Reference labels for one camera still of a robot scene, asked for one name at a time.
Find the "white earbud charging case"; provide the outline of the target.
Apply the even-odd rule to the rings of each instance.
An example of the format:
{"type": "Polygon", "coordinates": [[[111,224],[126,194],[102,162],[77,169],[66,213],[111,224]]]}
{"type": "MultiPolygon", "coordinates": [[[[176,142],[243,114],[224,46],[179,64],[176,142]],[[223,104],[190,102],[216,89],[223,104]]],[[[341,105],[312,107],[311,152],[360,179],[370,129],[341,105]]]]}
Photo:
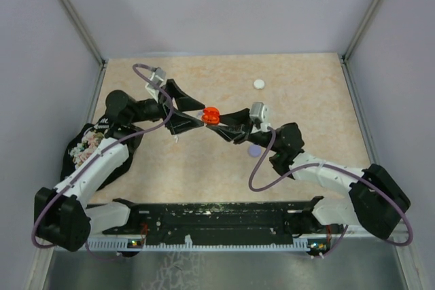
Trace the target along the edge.
{"type": "Polygon", "coordinates": [[[253,87],[257,90],[263,90],[266,86],[266,83],[263,79],[256,79],[253,82],[253,87]]]}

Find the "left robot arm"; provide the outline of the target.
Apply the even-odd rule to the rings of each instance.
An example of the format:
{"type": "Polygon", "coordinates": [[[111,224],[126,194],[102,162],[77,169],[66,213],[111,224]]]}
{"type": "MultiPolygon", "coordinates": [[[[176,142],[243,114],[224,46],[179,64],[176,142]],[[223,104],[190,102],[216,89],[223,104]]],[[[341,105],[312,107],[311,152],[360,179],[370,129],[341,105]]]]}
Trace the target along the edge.
{"type": "Polygon", "coordinates": [[[133,161],[146,133],[135,125],[137,122],[158,122],[171,134],[181,134],[203,126],[203,122],[189,112],[205,108],[172,79],[164,86],[149,81],[148,86],[153,97],[142,101],[136,101],[122,90],[110,92],[105,100],[109,129],[98,147],[55,187],[43,187],[36,193],[31,232],[36,247],[59,246],[74,252],[93,234],[112,228],[132,234],[140,228],[141,216],[131,211],[130,202],[114,200],[90,208],[90,199],[116,171],[126,170],[133,161]]]}

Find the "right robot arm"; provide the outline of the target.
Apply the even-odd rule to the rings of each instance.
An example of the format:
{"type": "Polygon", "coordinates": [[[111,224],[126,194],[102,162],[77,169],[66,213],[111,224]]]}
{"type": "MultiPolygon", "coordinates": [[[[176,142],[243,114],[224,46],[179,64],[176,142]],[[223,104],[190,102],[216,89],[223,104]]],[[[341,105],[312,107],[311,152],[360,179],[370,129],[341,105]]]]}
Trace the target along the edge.
{"type": "Polygon", "coordinates": [[[253,192],[263,192],[285,178],[310,181],[342,197],[320,197],[304,215],[304,226],[317,233],[331,224],[358,225],[373,236],[389,242],[400,222],[406,226],[411,201],[387,170],[378,164],[355,168],[314,156],[304,149],[296,123],[273,128],[270,111],[263,103],[250,109],[222,115],[215,107],[203,109],[202,121],[208,129],[228,142],[245,141],[264,148],[248,179],[253,192]]]}

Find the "orange earbud charging case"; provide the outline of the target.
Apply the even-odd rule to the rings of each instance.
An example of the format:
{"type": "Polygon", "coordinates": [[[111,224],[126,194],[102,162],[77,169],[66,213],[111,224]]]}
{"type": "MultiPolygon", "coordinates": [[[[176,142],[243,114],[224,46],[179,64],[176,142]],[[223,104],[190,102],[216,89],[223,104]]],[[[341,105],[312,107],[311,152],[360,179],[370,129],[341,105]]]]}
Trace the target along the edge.
{"type": "Polygon", "coordinates": [[[208,125],[218,125],[220,123],[220,111],[216,107],[205,107],[201,120],[208,125]]]}

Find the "aluminium frame corner post left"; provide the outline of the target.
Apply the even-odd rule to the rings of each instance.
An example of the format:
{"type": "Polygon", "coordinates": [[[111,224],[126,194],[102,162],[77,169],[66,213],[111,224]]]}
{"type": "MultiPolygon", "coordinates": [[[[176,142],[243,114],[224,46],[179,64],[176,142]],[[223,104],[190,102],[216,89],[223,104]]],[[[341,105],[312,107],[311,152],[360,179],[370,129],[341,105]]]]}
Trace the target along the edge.
{"type": "Polygon", "coordinates": [[[91,32],[86,26],[83,18],[79,15],[79,12],[75,8],[73,2],[71,0],[58,1],[70,20],[70,23],[83,41],[84,45],[98,63],[100,70],[102,70],[105,67],[106,60],[103,58],[99,46],[94,40],[94,37],[91,35],[91,32]]]}

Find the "aluminium frame corner post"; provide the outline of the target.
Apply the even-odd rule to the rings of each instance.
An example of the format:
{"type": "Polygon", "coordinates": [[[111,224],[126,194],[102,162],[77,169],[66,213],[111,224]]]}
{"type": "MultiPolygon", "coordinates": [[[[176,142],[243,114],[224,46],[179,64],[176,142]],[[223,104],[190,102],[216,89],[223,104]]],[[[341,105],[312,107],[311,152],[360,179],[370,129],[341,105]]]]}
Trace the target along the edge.
{"type": "Polygon", "coordinates": [[[70,23],[83,41],[84,45],[98,63],[100,70],[102,70],[105,67],[106,60],[103,58],[99,46],[94,40],[94,37],[91,35],[91,32],[86,26],[83,18],[79,15],[79,12],[75,8],[73,2],[71,0],[58,1],[70,20],[70,23]]]}
{"type": "Polygon", "coordinates": [[[370,5],[364,12],[364,15],[358,25],[358,28],[353,34],[349,45],[347,46],[344,54],[341,56],[341,60],[344,65],[346,65],[354,55],[367,30],[370,28],[372,21],[375,19],[377,12],[380,10],[383,2],[384,0],[372,0],[370,2],[370,5]]]}

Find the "aluminium frame corner post right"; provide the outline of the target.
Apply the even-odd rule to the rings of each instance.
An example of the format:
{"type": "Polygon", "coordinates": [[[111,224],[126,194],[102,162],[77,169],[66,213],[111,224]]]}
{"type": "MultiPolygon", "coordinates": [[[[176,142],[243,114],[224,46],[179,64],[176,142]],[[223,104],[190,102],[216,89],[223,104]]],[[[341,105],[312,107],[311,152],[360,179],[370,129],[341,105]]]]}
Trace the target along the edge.
{"type": "Polygon", "coordinates": [[[341,60],[344,65],[346,65],[354,55],[367,30],[370,28],[372,21],[375,19],[377,12],[380,10],[383,2],[384,0],[372,0],[370,2],[370,5],[364,12],[364,15],[358,25],[358,28],[353,34],[349,45],[347,46],[344,54],[341,56],[341,60]]]}

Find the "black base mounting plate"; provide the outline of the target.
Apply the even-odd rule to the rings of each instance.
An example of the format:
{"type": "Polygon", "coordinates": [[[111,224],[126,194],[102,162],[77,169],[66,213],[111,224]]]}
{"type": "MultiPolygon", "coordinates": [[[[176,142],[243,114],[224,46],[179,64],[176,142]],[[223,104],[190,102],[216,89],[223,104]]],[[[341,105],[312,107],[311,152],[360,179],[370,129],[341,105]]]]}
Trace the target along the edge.
{"type": "Polygon", "coordinates": [[[281,245],[312,234],[339,234],[341,224],[323,226],[313,214],[314,201],[218,202],[183,204],[129,203],[123,226],[104,235],[145,236],[148,245],[281,245]]]}

